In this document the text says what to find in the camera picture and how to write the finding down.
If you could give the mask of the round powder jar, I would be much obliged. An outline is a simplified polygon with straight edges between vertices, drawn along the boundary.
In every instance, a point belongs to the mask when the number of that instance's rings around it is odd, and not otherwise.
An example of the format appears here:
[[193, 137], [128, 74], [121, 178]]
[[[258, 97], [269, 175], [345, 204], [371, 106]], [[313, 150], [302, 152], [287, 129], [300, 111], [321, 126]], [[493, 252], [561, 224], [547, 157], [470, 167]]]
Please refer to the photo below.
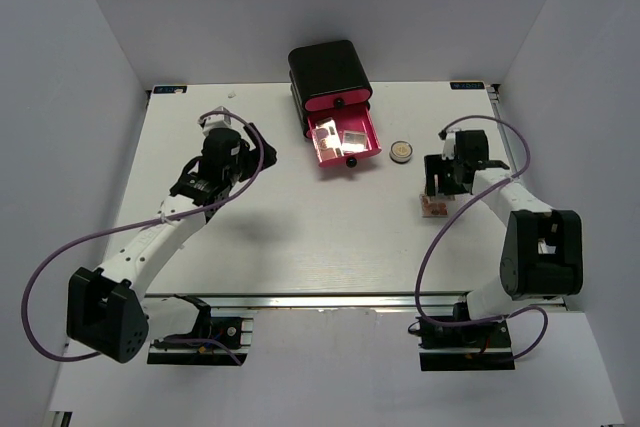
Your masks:
[[391, 144], [389, 150], [390, 159], [398, 164], [408, 163], [413, 156], [412, 145], [404, 140], [397, 140]]

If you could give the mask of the clear case blush compact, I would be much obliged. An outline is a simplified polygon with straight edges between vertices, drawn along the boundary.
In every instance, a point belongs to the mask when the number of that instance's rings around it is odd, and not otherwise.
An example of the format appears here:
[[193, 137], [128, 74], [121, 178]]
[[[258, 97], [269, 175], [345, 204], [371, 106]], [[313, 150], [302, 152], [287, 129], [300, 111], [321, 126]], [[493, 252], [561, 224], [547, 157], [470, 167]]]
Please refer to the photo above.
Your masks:
[[447, 196], [419, 196], [421, 215], [423, 218], [446, 218], [449, 216], [448, 203], [451, 201]]

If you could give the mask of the long brown eyeshadow palette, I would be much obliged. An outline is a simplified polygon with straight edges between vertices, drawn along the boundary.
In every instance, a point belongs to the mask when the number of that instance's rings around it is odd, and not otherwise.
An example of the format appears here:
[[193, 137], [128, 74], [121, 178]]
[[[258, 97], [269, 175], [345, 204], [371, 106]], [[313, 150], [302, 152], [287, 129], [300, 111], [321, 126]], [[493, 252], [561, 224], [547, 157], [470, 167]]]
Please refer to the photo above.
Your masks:
[[318, 121], [313, 129], [316, 139], [335, 139], [337, 136], [336, 123], [333, 118], [326, 118]]

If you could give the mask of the square brown eyeshadow palette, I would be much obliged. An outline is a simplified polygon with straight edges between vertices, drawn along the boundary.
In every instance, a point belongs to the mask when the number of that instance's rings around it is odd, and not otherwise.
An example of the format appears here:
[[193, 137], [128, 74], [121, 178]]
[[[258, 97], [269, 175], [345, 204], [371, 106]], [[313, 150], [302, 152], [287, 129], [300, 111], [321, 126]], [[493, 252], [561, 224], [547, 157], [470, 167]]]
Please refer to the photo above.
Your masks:
[[341, 145], [345, 153], [364, 152], [368, 149], [368, 138], [365, 132], [344, 130]]

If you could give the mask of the pink top drawer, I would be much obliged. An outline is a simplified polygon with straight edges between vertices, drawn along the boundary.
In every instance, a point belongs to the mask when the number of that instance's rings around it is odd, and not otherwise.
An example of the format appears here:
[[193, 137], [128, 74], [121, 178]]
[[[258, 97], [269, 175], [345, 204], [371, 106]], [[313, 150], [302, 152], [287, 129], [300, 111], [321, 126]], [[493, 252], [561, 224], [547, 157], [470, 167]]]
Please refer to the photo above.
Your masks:
[[317, 112], [362, 104], [369, 100], [371, 94], [370, 90], [361, 88], [312, 96], [305, 101], [304, 109], [306, 112]]

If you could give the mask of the pink three-colour blush palette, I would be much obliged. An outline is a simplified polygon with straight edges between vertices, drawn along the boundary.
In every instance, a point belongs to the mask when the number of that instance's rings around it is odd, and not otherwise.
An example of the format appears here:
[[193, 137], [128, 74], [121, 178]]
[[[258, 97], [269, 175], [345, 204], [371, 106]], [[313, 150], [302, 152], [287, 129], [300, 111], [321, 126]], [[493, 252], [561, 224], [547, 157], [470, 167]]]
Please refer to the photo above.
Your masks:
[[342, 156], [341, 142], [338, 137], [325, 137], [317, 142], [318, 155], [322, 161]]

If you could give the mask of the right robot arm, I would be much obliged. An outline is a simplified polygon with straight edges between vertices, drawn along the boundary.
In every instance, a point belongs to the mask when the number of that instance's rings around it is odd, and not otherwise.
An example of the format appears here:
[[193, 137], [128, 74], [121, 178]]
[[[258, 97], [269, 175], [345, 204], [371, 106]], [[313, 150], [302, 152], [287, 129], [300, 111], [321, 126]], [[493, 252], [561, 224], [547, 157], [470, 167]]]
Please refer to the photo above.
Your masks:
[[489, 158], [482, 130], [440, 134], [443, 152], [424, 158], [429, 200], [468, 194], [484, 203], [506, 228], [498, 273], [463, 295], [453, 308], [451, 331], [472, 346], [497, 322], [538, 300], [582, 290], [582, 220], [535, 197], [501, 160]]

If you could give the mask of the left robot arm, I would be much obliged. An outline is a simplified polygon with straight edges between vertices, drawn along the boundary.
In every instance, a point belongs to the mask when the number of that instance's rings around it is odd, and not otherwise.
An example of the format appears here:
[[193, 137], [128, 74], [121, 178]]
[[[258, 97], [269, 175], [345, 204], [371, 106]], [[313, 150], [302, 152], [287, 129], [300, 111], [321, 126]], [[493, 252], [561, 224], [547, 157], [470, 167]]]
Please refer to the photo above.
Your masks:
[[186, 241], [249, 184], [273, 166], [277, 152], [252, 123], [242, 131], [211, 117], [201, 120], [200, 155], [183, 167], [156, 218], [110, 259], [70, 278], [68, 336], [119, 363], [132, 360], [146, 341], [184, 346], [221, 344], [211, 308], [190, 295], [153, 300], [146, 292]]

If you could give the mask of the blue label right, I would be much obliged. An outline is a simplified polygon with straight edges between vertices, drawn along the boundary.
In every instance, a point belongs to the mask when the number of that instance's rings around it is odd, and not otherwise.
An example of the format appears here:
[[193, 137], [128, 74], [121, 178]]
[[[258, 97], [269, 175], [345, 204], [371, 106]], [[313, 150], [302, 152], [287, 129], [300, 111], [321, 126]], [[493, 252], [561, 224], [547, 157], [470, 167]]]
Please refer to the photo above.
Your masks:
[[485, 85], [481, 81], [451, 81], [452, 90], [484, 90]]

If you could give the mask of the blue label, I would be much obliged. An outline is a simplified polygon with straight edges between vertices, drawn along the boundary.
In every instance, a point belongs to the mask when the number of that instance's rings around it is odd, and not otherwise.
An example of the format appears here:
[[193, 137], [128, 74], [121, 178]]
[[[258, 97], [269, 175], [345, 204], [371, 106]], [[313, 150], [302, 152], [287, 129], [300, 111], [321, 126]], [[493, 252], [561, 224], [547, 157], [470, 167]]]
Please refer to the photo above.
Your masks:
[[184, 94], [187, 91], [186, 85], [158, 85], [152, 90], [154, 95]]
[[451, 81], [452, 90], [484, 90], [485, 85], [481, 81]]

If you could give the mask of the black drawer cabinet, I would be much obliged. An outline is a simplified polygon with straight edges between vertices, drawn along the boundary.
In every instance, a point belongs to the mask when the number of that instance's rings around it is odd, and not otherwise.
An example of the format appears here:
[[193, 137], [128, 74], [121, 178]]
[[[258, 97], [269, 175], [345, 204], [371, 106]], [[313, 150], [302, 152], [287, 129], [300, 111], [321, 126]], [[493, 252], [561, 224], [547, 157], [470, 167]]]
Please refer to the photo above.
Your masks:
[[302, 133], [307, 127], [304, 103], [312, 96], [373, 89], [353, 43], [349, 40], [298, 47], [288, 54], [289, 79]]

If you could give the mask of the blue label left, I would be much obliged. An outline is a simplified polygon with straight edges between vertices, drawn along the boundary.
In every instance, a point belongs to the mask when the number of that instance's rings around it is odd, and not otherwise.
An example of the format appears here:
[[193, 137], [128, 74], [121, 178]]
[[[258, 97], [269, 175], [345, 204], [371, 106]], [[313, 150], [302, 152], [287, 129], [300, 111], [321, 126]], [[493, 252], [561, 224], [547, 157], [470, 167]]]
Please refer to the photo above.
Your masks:
[[187, 91], [186, 85], [158, 85], [152, 90], [154, 95], [184, 94]]

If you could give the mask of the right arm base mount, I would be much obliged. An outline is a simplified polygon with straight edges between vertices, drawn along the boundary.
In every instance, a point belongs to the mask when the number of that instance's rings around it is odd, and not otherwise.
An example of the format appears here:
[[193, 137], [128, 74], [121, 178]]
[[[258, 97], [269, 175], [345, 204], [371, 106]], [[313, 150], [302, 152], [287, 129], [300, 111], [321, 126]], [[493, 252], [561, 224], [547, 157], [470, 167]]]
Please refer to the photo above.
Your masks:
[[515, 369], [511, 337], [505, 321], [470, 327], [444, 327], [417, 317], [407, 331], [418, 339], [423, 372]]

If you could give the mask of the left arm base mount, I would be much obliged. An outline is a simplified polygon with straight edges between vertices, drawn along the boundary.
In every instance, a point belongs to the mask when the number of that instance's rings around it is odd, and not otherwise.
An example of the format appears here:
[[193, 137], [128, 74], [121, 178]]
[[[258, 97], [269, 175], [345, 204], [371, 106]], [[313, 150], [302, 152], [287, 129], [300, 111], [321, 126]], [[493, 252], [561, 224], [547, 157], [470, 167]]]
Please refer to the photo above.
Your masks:
[[147, 363], [241, 366], [252, 343], [255, 312], [214, 306], [193, 296], [143, 301], [149, 323]]

